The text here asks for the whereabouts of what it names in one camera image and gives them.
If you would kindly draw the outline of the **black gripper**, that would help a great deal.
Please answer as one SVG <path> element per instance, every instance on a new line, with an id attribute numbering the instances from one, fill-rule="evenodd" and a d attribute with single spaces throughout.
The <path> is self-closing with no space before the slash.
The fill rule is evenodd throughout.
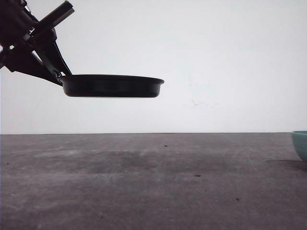
<path id="1" fill-rule="evenodd" d="M 64 1 L 42 20 L 28 9 L 25 0 L 0 2 L 0 66 L 62 85 L 60 78 L 72 72 L 57 46 L 55 27 L 74 12 Z"/>

